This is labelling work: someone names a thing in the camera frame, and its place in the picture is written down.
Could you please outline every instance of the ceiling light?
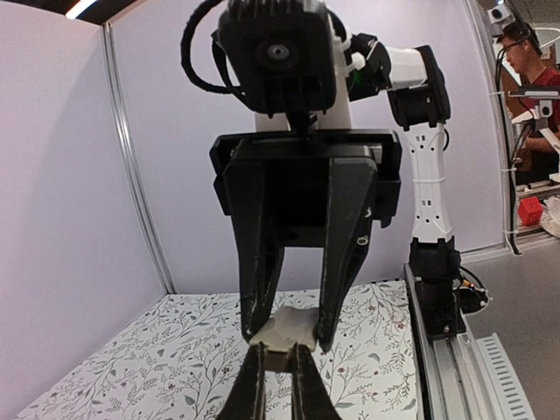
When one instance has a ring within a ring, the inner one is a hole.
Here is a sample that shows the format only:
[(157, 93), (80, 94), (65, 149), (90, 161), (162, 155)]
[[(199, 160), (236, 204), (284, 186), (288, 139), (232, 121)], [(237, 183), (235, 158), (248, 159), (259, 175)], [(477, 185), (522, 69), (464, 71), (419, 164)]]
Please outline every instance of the ceiling light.
[(86, 9), (98, 0), (80, 0), (72, 9), (66, 13), (66, 17), (69, 19), (76, 19), (81, 15)]

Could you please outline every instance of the white wall panel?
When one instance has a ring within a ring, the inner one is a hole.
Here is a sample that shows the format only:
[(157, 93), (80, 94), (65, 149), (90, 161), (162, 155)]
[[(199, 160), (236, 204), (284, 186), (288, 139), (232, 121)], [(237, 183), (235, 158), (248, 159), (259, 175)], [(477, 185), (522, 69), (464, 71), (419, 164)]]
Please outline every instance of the white wall panel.
[[(234, 98), (193, 87), (180, 66), (179, 43), (199, 0), (149, 0), (115, 23), (117, 53), (132, 137), (164, 252), (183, 292), (235, 291), (237, 264), (230, 220), (221, 213), (208, 152), (214, 139), (254, 129)], [(481, 59), (461, 2), (437, 0), (328, 2), (354, 32), (394, 47), (430, 44), (446, 73), (453, 106), (446, 153), (448, 199), (458, 247), (501, 242), (501, 185), (496, 133)], [(218, 82), (210, 33), (223, 9), (200, 26), (195, 68)], [(356, 128), (396, 128), (386, 95), (353, 105)], [(414, 216), (410, 159), (402, 165), (400, 208), (393, 225), (376, 229), (360, 281), (396, 277), (408, 258)], [(321, 256), (292, 250), (280, 288), (319, 284)]]
[(99, 28), (0, 2), (0, 418), (163, 295), (132, 205)]

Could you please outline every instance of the white vent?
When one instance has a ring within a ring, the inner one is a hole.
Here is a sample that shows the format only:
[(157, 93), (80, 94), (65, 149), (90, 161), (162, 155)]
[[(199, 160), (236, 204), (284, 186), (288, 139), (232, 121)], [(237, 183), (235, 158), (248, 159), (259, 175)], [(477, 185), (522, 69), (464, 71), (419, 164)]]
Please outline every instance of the white vent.
[(536, 420), (529, 400), (496, 334), (477, 339), (482, 359), (500, 400), (504, 417), (511, 420)]

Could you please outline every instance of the fabric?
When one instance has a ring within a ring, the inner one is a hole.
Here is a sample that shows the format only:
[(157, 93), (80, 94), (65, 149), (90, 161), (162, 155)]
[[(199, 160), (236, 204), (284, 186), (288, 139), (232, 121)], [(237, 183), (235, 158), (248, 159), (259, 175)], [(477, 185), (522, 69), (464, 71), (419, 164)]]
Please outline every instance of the fabric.
[[(317, 290), (279, 293), (276, 308), (318, 301)], [(239, 315), (235, 294), (164, 297), (16, 419), (213, 419), (248, 349)], [(353, 287), (332, 351), (314, 358), (343, 419), (416, 420), (413, 354), (394, 281)], [(267, 400), (268, 420), (291, 418), (287, 374), (267, 373)]]
[(264, 327), (249, 344), (257, 346), (264, 345), (271, 352), (287, 353), (296, 343), (303, 344), (314, 352), (317, 348), (315, 340), (315, 326), (319, 319), (317, 308), (298, 309), (291, 306), (283, 306), (272, 314)]

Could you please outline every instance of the gray floor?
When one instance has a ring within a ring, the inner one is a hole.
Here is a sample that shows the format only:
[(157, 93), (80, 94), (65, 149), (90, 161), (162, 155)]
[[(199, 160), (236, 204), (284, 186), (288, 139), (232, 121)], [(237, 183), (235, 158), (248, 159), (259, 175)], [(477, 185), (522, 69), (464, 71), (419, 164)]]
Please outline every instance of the gray floor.
[(493, 296), (469, 318), (474, 334), (497, 333), (536, 419), (560, 420), (560, 241), (467, 268)]

